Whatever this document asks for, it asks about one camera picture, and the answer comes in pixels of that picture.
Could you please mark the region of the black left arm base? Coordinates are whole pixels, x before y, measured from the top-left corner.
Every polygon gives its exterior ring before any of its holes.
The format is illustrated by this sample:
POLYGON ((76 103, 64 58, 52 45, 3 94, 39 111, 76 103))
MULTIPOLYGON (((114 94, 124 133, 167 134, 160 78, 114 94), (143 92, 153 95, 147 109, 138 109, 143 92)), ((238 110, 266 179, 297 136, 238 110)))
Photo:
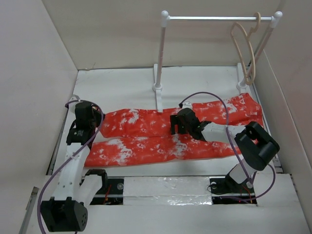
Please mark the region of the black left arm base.
POLYGON ((90 205, 123 205, 124 177, 108 177, 104 169, 90 169, 85 177, 90 175, 100 176, 102 182, 90 205))

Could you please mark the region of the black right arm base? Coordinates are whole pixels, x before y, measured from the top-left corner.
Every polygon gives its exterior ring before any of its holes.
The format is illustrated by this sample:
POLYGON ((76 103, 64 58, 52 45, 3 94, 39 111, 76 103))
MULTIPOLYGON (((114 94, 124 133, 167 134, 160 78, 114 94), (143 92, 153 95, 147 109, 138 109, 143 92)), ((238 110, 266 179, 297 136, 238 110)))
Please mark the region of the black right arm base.
POLYGON ((215 175, 209 177, 207 191, 212 194, 213 205, 217 204, 257 204, 254 186, 244 172, 238 175, 215 175))

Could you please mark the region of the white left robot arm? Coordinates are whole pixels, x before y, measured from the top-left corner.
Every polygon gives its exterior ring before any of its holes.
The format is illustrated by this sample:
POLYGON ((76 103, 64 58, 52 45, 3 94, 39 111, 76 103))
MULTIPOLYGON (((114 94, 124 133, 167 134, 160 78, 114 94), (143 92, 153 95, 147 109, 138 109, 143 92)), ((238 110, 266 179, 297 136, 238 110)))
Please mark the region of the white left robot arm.
POLYGON ((65 105, 75 115, 66 139, 63 164, 43 186, 37 203, 41 233, 82 232, 88 220, 87 207, 96 193, 107 191, 105 170, 83 173, 93 141, 100 131, 104 113, 90 101, 71 100, 65 105))

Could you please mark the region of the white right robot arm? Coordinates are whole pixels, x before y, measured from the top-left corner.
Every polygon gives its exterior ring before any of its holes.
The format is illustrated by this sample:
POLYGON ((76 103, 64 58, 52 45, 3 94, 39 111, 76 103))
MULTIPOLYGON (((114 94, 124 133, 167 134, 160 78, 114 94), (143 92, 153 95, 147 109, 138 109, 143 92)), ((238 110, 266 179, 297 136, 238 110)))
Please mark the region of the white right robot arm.
POLYGON ((226 124, 200 121, 190 108, 183 108, 170 116, 171 134, 189 134, 193 139, 204 142, 229 143, 233 152, 239 149, 243 159, 226 175, 225 186, 231 192, 237 192, 243 183, 251 181, 257 171, 263 171, 280 146, 271 135, 257 122, 251 121, 245 126, 229 124, 230 116, 226 111, 226 124))

